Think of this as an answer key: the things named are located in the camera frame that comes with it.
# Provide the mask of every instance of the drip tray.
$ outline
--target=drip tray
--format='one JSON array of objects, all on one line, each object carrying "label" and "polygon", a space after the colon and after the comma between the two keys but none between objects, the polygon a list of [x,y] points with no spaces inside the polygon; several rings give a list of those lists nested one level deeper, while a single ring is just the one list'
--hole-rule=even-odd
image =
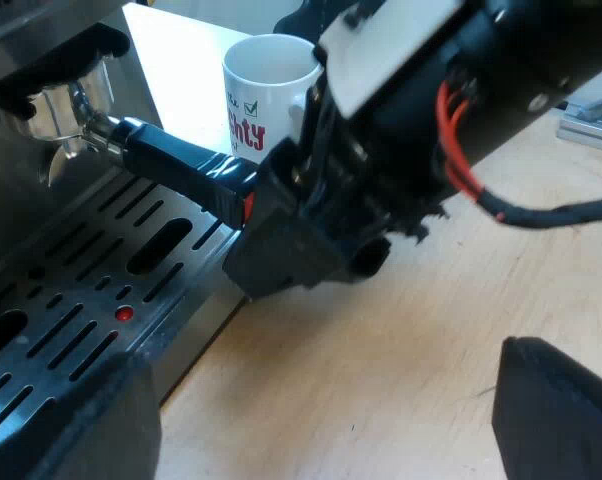
[{"label": "drip tray", "polygon": [[123,173],[8,267],[0,441],[117,352],[150,361],[162,398],[241,299],[221,271],[236,235],[187,198]]}]

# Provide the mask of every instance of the screw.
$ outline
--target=screw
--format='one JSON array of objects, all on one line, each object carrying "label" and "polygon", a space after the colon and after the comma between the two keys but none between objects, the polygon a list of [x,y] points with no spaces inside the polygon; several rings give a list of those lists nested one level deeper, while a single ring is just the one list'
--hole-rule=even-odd
[{"label": "screw", "polygon": [[540,110],[543,110],[545,106],[548,104],[550,97],[545,93],[540,93],[536,97],[532,99],[530,105],[528,105],[528,112],[535,113]]},{"label": "screw", "polygon": [[505,17],[507,10],[503,9],[503,10],[499,10],[497,12],[497,14],[494,16],[494,23],[500,23],[503,18]]},{"label": "screw", "polygon": [[292,181],[295,185],[303,186],[303,177],[301,176],[301,172],[297,167],[292,167]]}]

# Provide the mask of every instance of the wooden table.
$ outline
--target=wooden table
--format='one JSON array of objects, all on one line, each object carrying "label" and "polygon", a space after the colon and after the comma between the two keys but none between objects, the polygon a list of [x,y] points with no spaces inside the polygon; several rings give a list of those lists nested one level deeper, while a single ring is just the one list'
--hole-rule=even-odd
[{"label": "wooden table", "polygon": [[[602,152],[558,114],[476,169],[530,205],[602,196]],[[241,310],[162,410],[157,479],[505,478],[490,426],[501,342],[542,337],[602,375],[602,224],[495,225],[446,203],[374,279]]]}]

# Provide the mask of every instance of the black handle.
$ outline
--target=black handle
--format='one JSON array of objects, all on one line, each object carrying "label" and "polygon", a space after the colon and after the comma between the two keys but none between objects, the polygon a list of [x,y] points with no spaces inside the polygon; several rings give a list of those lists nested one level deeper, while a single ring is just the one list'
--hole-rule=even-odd
[{"label": "black handle", "polygon": [[135,175],[185,195],[230,228],[243,227],[245,198],[258,164],[193,145],[148,124],[127,138],[123,164]]}]

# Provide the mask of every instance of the red light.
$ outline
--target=red light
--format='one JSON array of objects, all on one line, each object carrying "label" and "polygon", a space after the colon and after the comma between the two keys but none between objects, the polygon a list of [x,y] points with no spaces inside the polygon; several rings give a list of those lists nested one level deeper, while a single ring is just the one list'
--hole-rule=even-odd
[{"label": "red light", "polygon": [[133,316],[134,310],[128,305],[126,305],[125,307],[117,308],[117,311],[114,314],[114,317],[122,323],[129,322],[130,320],[132,320]]}]

